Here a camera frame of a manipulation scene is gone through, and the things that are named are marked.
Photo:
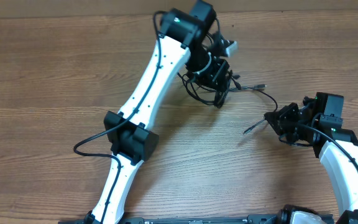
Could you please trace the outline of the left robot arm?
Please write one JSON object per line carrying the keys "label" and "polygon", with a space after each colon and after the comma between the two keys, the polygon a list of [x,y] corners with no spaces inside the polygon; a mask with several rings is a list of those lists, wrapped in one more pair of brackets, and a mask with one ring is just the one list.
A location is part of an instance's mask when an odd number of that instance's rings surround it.
{"label": "left robot arm", "polygon": [[155,48],[144,74],[120,110],[104,118],[104,134],[112,144],[106,155],[111,166],[99,202],[83,223],[119,223],[123,218],[134,177],[159,141],[152,132],[158,109],[181,68],[187,70],[183,83],[193,98],[197,97],[193,84],[209,88],[215,97],[205,103],[217,108],[228,93],[232,72],[225,58],[237,43],[224,40],[220,31],[209,33],[217,21],[213,6],[196,1],[189,13],[171,9],[159,14]]}

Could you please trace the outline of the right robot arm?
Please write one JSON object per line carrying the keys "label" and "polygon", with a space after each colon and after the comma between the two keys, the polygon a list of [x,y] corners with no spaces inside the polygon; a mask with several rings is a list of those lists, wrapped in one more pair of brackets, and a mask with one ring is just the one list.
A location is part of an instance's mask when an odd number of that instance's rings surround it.
{"label": "right robot arm", "polygon": [[280,142],[312,147],[328,173],[338,205],[338,223],[358,223],[358,138],[342,128],[344,97],[318,92],[296,103],[267,112],[264,119]]}

